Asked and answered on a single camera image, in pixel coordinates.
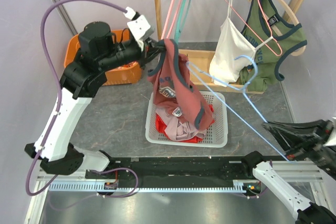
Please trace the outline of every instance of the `white laundry basket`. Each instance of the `white laundry basket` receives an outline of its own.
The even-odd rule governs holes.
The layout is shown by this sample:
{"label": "white laundry basket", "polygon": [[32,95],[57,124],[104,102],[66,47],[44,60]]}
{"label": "white laundry basket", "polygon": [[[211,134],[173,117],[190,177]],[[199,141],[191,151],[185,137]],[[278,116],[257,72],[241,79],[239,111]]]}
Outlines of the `white laundry basket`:
{"label": "white laundry basket", "polygon": [[[183,143],[169,140],[164,134],[159,133],[155,127],[155,109],[153,104],[153,93],[148,104],[147,118],[146,118],[146,139],[154,144],[170,144],[179,146],[193,146],[193,147],[213,147],[221,148],[227,143],[227,114],[226,107],[221,101],[215,97],[211,92],[200,91],[208,104],[212,104],[214,109],[215,122],[207,129],[206,136],[203,141],[199,143]],[[221,93],[216,93],[223,101],[224,96]]]}

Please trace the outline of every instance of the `plastic basket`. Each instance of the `plastic basket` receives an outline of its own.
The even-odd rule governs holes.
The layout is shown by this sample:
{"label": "plastic basket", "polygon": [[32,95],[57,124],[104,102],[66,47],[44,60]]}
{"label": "plastic basket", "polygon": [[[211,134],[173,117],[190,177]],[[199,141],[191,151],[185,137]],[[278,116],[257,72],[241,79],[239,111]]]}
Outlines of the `plastic basket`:
{"label": "plastic basket", "polygon": [[[221,101],[215,97],[211,92],[200,91],[208,104],[212,104],[214,108],[214,118],[215,122],[207,129],[206,136],[203,141],[199,143],[183,143],[174,142],[165,137],[164,134],[159,133],[155,128],[155,109],[156,106],[153,104],[153,93],[151,99],[149,100],[147,118],[146,118],[146,139],[154,144],[169,144],[169,145],[179,145],[179,146],[192,146],[192,147],[213,147],[221,148],[227,143],[227,114],[226,107]],[[216,93],[223,101],[225,101],[224,96],[221,93]]]}
{"label": "plastic basket", "polygon": [[[113,30],[117,37],[117,41],[120,42],[122,30]],[[123,39],[128,40],[130,34],[128,30],[124,31]],[[78,34],[73,36],[68,44],[67,54],[64,60],[64,67],[73,62],[76,52],[79,48]],[[128,68],[113,69],[105,73],[107,82],[104,85],[116,85],[116,84],[128,84],[137,83],[141,78],[141,68],[138,63],[133,64]]]}

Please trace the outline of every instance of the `teal hanger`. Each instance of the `teal hanger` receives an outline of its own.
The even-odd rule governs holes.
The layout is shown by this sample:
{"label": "teal hanger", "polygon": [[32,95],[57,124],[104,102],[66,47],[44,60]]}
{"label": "teal hanger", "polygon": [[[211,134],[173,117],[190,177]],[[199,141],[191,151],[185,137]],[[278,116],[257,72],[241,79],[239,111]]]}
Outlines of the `teal hanger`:
{"label": "teal hanger", "polygon": [[183,21],[182,21],[182,25],[181,25],[181,19],[182,19],[182,14],[183,14],[185,2],[186,2],[186,0],[182,1],[182,5],[181,5],[181,8],[180,8],[180,12],[179,12],[179,17],[177,18],[175,37],[174,37],[174,40],[176,41],[176,43],[179,43],[179,39],[180,39],[182,30],[183,30],[183,27],[184,27],[184,23],[185,23],[185,20],[187,18],[188,12],[189,12],[189,7],[190,7],[191,0],[189,0],[189,2],[188,2],[188,7],[187,7],[187,10],[185,12],[185,15],[184,15],[184,18],[183,18]]}

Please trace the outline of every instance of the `clothing rack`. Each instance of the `clothing rack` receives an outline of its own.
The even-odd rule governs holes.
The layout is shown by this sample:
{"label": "clothing rack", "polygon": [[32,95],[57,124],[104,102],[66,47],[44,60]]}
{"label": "clothing rack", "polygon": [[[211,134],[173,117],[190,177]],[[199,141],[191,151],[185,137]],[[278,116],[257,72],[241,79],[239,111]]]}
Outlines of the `clothing rack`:
{"label": "clothing rack", "polygon": [[[161,15],[161,0],[154,0],[155,2],[155,13],[156,13],[156,26],[157,26],[157,36],[161,38],[162,34],[162,15]],[[289,3],[289,7],[293,10],[294,13],[298,11],[302,4],[303,0],[291,0]],[[283,18],[288,21],[289,17],[285,13]],[[215,51],[204,51],[204,50],[190,50],[190,49],[180,49],[180,53],[188,55],[189,61],[193,64],[197,65],[202,71],[208,72],[210,62],[215,54]],[[214,91],[226,91],[226,92],[239,92],[237,90],[231,89],[229,87],[218,86],[212,83],[212,80],[209,76],[204,74],[200,74],[201,78],[207,83],[209,87],[211,87]],[[193,75],[191,75],[191,81],[198,87],[199,90],[206,90],[204,85]],[[231,83],[233,86],[237,88],[241,88],[243,85],[239,84],[239,80],[236,83]],[[247,93],[256,93],[262,94],[263,92],[249,92]]]}

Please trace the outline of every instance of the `red tank top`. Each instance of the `red tank top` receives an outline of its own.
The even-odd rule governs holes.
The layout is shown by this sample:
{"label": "red tank top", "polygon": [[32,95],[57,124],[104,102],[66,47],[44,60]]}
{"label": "red tank top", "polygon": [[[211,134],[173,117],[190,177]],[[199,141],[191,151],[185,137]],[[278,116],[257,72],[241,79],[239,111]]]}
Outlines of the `red tank top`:
{"label": "red tank top", "polygon": [[205,130],[212,123],[212,111],[202,94],[190,80],[186,66],[188,57],[178,53],[178,46],[171,39],[159,41],[166,47],[161,53],[159,64],[148,72],[148,80],[153,83],[154,104],[166,108],[168,114],[175,111],[178,119],[194,124],[196,129]]}

